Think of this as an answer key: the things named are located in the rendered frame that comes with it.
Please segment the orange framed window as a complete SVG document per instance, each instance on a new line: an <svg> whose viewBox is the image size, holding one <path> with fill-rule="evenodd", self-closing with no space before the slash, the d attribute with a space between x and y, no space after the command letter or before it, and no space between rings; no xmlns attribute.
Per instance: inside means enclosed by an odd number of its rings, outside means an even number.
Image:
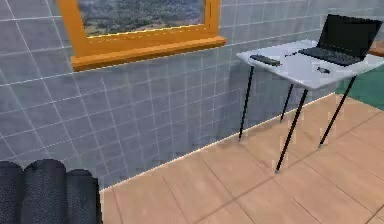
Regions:
<svg viewBox="0 0 384 224"><path fill-rule="evenodd" d="M56 0L74 55L75 72L217 48L220 0L204 0L204 22L199 25L88 36L76 0Z"/></svg>

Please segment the black remote control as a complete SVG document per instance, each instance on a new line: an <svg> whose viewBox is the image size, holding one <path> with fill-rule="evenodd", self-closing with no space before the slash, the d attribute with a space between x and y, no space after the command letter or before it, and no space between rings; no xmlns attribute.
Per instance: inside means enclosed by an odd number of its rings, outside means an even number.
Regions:
<svg viewBox="0 0 384 224"><path fill-rule="evenodd" d="M281 65L280 61L259 54L251 55L250 59L275 67Z"/></svg>

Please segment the white table with black legs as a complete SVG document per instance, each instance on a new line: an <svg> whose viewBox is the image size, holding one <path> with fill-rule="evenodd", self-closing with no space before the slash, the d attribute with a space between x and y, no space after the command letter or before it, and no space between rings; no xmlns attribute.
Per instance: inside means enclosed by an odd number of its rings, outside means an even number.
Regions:
<svg viewBox="0 0 384 224"><path fill-rule="evenodd" d="M343 97L339 102L338 107L335 113L333 114L332 119L328 124L327 129L325 130L320 140L318 147L321 148L324 145L324 142L328 136L328 133L331 130L333 123L336 120L338 113L342 108L342 105L344 104L344 101L348 93L350 92L350 89L352 88L356 78L361 74L364 74L368 71L374 70L384 65L383 58L379 56L370 55L370 54L366 55L363 61L344 67L344 66L330 63L324 60L319 60L317 58L306 56L299 53L299 50L315 47L316 45L317 45L316 41L301 40L301 41L295 41L295 42L275 45L275 46L256 49L256 50L243 51L236 54L236 57L238 59L245 62L251 67L250 73L249 73L249 79L248 79L247 93L246 93L247 99L249 98L253 72L256 67L265 69L268 72L275 74L279 78L288 80L291 83L289 93L291 93L294 86L300 86L301 88L304 89L300 99L299 106L295 113L294 120L291 124L289 133L285 140L285 144L282 149L279 161L277 162L275 173L278 173L281 168L293 131L295 130L298 118L300 116L301 110L304 105L304 101L306 99L306 96L309 90L321 89L328 85L331 85L346 79L350 80L348 87L345 90ZM285 54L296 52L296 51L298 52L296 55L284 57ZM275 67L275 66L270 66L270 65L250 59L251 55L256 55L256 54L278 60L280 61L281 65ZM326 68L330 70L330 74L319 72L317 70L318 67ZM244 119L245 119L245 114L247 111L247 104L248 104L247 99L245 100L241 124L244 124Z"/></svg>

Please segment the black laptop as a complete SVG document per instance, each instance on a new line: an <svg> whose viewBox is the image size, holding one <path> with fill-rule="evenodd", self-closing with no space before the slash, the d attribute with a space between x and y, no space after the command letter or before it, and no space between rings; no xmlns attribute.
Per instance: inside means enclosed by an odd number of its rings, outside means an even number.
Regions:
<svg viewBox="0 0 384 224"><path fill-rule="evenodd" d="M328 14L317 45L299 53L344 67L361 62L382 24L380 20Z"/></svg>

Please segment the brown wooden furniture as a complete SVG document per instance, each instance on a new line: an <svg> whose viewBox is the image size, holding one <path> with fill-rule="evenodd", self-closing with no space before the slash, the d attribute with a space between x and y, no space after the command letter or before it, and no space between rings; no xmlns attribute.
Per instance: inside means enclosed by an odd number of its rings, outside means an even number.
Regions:
<svg viewBox="0 0 384 224"><path fill-rule="evenodd" d="M371 55L384 57L384 40L374 41L369 49Z"/></svg>

